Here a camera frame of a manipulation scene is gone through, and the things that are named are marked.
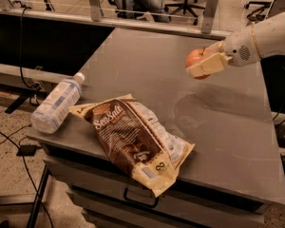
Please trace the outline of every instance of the black panel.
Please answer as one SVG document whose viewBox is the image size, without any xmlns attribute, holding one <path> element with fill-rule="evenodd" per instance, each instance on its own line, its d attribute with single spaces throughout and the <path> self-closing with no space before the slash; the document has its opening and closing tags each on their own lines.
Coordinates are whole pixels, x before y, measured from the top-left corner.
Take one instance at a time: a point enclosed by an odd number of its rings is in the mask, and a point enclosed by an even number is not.
<svg viewBox="0 0 285 228">
<path fill-rule="evenodd" d="M 272 111 L 285 113 L 285 56 L 261 60 Z"/>
<path fill-rule="evenodd" d="M 74 75 L 113 29 L 0 14 L 0 64 Z"/>
</svg>

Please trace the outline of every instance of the drawer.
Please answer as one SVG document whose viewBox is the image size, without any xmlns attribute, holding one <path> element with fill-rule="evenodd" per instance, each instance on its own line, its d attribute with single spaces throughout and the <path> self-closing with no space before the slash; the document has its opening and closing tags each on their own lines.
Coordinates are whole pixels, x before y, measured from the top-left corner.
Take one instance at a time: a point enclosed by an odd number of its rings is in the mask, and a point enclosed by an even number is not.
<svg viewBox="0 0 285 228">
<path fill-rule="evenodd" d="M 180 191 L 168 190 L 155 199 L 149 190 L 126 176 L 72 161 L 46 157 L 45 163 L 57 180 L 64 181 L 69 186 L 79 187 L 87 192 L 149 209 L 151 212 L 162 213 L 175 219 L 185 219 L 218 228 L 253 228 L 259 227 L 264 221 L 262 215 Z"/>
<path fill-rule="evenodd" d="M 114 220 L 113 226 L 108 227 L 161 227 L 161 228 L 194 228 L 193 223 L 182 223 L 180 221 L 162 216 L 152 212 L 152 210 L 143 210 L 114 199 L 104 199 L 97 195 L 78 190 L 69 190 L 67 194 L 74 204 L 83 207 L 89 211 L 91 217 L 89 220 L 101 219 L 102 221 Z"/>
</svg>

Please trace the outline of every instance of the desk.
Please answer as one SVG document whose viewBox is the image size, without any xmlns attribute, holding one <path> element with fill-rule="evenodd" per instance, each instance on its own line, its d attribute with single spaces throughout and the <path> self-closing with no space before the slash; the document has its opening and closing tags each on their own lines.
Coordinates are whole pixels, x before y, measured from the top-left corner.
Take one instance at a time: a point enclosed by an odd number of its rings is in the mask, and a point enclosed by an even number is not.
<svg viewBox="0 0 285 228">
<path fill-rule="evenodd" d="M 81 69 L 81 103 L 132 93 L 170 133 L 196 144 L 156 207 L 148 207 L 154 203 L 148 190 L 110 164 L 89 123 L 68 116 L 53 135 L 28 133 L 47 151 L 51 174 L 72 187 L 68 193 L 86 220 L 104 227 L 251 228 L 263 222 L 266 207 L 285 206 L 260 65 L 228 66 L 203 81 L 186 75 L 187 53 L 213 43 L 115 28 Z M 132 201 L 124 199 L 126 190 Z"/>
</svg>

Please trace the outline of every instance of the power adapter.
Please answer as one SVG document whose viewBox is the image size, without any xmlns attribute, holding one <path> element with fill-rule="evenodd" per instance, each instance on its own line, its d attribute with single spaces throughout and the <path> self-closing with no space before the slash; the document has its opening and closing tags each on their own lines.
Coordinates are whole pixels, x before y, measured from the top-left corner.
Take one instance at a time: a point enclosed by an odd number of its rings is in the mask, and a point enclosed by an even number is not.
<svg viewBox="0 0 285 228">
<path fill-rule="evenodd" d="M 17 156 L 34 156 L 36 153 L 37 145 L 25 144 L 20 145 Z"/>
</svg>

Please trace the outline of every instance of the white bottle cap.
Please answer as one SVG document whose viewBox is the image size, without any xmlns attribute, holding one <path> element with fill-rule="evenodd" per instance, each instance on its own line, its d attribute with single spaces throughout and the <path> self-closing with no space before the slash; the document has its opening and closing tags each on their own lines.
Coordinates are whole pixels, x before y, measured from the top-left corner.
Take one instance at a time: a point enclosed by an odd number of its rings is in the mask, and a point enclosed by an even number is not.
<svg viewBox="0 0 285 228">
<path fill-rule="evenodd" d="M 82 72 L 78 72 L 73 78 L 79 85 L 82 85 L 86 77 Z"/>
</svg>

